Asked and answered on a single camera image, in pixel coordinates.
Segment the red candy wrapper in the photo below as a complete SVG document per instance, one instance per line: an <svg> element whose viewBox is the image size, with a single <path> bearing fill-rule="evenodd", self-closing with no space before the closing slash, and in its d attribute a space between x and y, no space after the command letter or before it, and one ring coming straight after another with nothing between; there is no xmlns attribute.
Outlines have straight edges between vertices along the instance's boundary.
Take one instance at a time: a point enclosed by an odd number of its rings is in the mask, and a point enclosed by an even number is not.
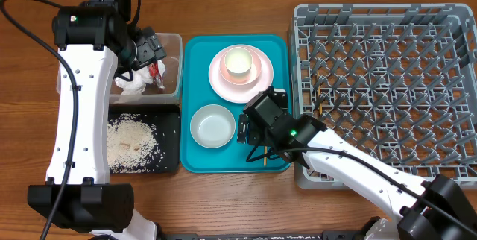
<svg viewBox="0 0 477 240"><path fill-rule="evenodd" d="M159 89L164 89L165 88L164 83L163 83L164 82L163 73L165 72L164 63L161 60L158 60L157 62L152 63L148 67L148 70L149 70L150 76L152 77L152 79L156 83L157 87Z"/></svg>

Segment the white napkin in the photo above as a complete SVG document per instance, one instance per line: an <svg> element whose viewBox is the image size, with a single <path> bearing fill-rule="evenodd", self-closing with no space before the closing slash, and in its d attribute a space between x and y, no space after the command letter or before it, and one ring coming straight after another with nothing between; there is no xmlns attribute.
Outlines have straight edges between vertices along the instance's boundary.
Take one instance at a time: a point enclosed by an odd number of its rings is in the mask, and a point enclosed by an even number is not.
<svg viewBox="0 0 477 240"><path fill-rule="evenodd" d="M115 78L115 84L122 89L122 95L139 95L142 94L146 88L156 86L159 89L150 76L148 67L144 67L138 71L131 71L132 81L126 81L127 73L124 73L121 77Z"/></svg>

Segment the cream paper cup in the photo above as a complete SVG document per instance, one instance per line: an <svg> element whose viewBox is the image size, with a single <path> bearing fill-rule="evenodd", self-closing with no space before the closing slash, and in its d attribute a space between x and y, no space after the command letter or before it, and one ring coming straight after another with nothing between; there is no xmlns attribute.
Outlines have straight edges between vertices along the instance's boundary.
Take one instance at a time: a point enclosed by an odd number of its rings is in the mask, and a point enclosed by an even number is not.
<svg viewBox="0 0 477 240"><path fill-rule="evenodd" d="M235 77L244 77L252 67L253 56L244 47L231 48L224 56L227 71Z"/></svg>

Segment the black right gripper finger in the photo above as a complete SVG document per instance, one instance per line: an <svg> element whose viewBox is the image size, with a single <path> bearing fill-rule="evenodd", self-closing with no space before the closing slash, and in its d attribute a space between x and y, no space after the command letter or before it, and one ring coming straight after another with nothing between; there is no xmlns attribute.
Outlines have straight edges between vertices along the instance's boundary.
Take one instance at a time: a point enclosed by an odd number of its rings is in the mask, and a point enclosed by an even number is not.
<svg viewBox="0 0 477 240"><path fill-rule="evenodd" d="M252 121L249 121L247 125L247 144L252 146L264 145L263 130L257 127Z"/></svg>
<svg viewBox="0 0 477 240"><path fill-rule="evenodd" d="M249 119L245 114L241 114L238 118L237 142L245 144L247 142Z"/></svg>

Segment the white rice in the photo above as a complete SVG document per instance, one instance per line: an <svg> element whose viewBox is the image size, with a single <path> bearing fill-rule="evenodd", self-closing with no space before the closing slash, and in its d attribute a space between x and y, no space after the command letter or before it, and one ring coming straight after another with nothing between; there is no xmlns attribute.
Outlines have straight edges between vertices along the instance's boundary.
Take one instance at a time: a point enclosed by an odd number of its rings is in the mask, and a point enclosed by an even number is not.
<svg viewBox="0 0 477 240"><path fill-rule="evenodd" d="M158 169L163 153L157 126L147 115L121 113L107 125L107 163L112 174L149 173Z"/></svg>

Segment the wooden chopstick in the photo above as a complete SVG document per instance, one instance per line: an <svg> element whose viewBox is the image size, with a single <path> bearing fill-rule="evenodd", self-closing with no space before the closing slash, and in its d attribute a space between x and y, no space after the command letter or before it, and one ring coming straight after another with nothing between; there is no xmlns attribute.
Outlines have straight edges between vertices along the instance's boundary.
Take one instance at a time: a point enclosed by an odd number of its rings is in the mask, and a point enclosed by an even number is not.
<svg viewBox="0 0 477 240"><path fill-rule="evenodd" d="M268 154L268 147L267 146L264 146L264 155ZM266 156L264 156L263 158L263 166L266 167L268 164L268 159Z"/></svg>
<svg viewBox="0 0 477 240"><path fill-rule="evenodd" d="M322 105L321 105L321 86L317 88L317 99L316 99L316 109L318 111L318 117L322 114Z"/></svg>

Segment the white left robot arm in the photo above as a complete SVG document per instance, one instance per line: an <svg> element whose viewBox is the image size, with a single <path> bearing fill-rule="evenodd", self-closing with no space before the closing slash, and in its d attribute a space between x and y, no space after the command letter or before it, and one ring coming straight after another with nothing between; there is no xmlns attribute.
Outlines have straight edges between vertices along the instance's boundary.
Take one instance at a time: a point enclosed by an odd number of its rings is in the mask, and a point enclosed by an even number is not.
<svg viewBox="0 0 477 240"><path fill-rule="evenodd" d="M97 239L163 238L159 225L135 210L132 186L111 183L107 164L113 81L132 80L165 56L138 19L131 0L88 0L60 8L53 19L61 65L57 135L45 183L28 189L28 204L47 225Z"/></svg>

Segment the white bowl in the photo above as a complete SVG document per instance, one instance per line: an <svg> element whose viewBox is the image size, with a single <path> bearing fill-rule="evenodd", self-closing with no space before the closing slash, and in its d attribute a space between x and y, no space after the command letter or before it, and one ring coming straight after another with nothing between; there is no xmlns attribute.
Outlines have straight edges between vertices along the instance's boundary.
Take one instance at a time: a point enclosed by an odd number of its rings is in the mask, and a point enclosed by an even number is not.
<svg viewBox="0 0 477 240"><path fill-rule="evenodd" d="M201 107L192 116L190 132L193 140L204 148L225 146L236 131L233 114L218 104Z"/></svg>

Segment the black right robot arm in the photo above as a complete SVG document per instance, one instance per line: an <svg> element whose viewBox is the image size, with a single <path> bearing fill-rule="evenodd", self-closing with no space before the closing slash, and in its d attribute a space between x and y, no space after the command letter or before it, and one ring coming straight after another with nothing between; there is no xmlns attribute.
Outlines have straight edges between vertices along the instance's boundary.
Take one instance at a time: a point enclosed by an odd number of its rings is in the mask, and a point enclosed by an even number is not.
<svg viewBox="0 0 477 240"><path fill-rule="evenodd" d="M280 158L342 182L386 213L364 228L364 239L475 239L476 211L461 187L445 175L431 181L393 168L352 146L316 118L293 117L272 86L258 92L243 113L259 130L247 162Z"/></svg>

